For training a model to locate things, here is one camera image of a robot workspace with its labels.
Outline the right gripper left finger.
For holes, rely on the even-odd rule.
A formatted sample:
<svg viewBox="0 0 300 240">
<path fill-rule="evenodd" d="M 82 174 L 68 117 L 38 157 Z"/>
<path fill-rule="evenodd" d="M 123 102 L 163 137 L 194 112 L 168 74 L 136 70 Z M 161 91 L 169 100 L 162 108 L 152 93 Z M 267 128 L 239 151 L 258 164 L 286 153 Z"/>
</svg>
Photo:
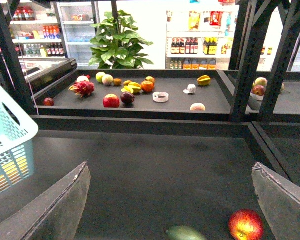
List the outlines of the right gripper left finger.
<svg viewBox="0 0 300 240">
<path fill-rule="evenodd" d="M 0 223 L 0 240 L 73 240 L 91 182 L 82 162 L 20 211 Z"/>
</svg>

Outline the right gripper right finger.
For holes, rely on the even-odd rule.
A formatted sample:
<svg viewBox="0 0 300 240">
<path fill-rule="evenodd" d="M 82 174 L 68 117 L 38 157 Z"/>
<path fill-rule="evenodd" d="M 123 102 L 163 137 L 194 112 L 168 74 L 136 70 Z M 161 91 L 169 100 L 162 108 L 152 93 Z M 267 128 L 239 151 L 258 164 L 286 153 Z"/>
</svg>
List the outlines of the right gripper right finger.
<svg viewBox="0 0 300 240">
<path fill-rule="evenodd" d="M 258 204 L 277 240 L 300 240 L 300 187 L 256 162 L 252 181 Z"/>
</svg>

